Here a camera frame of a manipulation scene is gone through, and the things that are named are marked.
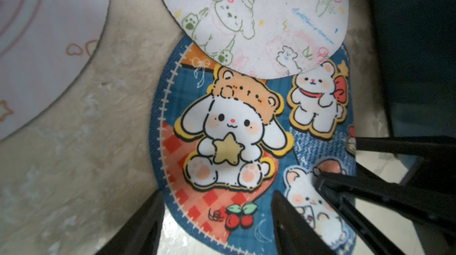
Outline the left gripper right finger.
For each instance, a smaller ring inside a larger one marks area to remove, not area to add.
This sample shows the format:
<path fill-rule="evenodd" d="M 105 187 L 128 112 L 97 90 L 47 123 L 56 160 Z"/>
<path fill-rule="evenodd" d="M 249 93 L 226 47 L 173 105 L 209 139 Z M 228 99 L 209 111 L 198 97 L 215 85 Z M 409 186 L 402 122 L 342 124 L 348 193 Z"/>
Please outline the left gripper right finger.
<path fill-rule="evenodd" d="M 275 246 L 280 255 L 333 255 L 282 193 L 275 190 L 271 201 Z"/>

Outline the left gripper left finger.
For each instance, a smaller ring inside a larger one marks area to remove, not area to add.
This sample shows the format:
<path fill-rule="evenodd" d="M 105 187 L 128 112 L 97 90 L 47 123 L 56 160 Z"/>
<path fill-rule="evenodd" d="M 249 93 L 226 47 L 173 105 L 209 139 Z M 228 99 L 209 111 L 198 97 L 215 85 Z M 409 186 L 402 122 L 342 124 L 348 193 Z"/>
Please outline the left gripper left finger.
<path fill-rule="evenodd" d="M 165 215 L 161 191 L 155 191 L 97 255 L 155 255 Z"/>

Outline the white butterfly coaster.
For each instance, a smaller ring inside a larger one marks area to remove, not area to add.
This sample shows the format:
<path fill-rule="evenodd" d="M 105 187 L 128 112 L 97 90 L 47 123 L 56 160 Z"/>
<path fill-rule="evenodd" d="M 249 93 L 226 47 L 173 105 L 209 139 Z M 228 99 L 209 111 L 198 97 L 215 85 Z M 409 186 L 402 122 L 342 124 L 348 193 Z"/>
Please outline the white butterfly coaster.
<path fill-rule="evenodd" d="M 349 0 L 162 0 L 218 64 L 260 79 L 309 71 L 341 46 Z"/>

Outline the pink kitty coaster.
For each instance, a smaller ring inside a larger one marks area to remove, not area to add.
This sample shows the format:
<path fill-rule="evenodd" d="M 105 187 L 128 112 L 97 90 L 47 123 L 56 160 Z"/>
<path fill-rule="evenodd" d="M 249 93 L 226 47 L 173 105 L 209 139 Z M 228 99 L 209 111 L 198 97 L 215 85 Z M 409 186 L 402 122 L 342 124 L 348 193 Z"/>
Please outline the pink kitty coaster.
<path fill-rule="evenodd" d="M 95 52 L 109 0 L 1 0 L 1 137 L 56 101 Z"/>

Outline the dark blue cartoon coaster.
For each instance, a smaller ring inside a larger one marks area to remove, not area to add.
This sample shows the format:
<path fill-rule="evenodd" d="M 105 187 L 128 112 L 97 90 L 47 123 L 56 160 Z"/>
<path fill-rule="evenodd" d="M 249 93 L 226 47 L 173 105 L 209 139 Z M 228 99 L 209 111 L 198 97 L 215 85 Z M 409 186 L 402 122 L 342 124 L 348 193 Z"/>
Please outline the dark blue cartoon coaster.
<path fill-rule="evenodd" d="M 356 236 L 313 184 L 356 173 L 350 58 L 261 80 L 207 57 L 190 38 L 173 50 L 150 121 L 150 154 L 175 221 L 226 255 L 275 255 L 271 202 L 280 192 L 338 255 Z"/>

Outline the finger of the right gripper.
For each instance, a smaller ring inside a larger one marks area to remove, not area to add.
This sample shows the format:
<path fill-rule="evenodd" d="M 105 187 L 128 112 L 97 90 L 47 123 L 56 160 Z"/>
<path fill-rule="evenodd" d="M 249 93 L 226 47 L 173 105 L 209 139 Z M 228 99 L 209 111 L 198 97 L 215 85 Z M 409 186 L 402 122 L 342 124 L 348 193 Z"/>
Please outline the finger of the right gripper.
<path fill-rule="evenodd" d="M 356 137 L 360 151 L 436 158 L 456 156 L 456 139 L 449 136 Z"/>
<path fill-rule="evenodd" d="M 322 172 L 314 187 L 376 255 L 402 251 L 352 204 L 358 198 L 401 214 L 449 237 L 456 236 L 456 197 L 382 179 Z"/>

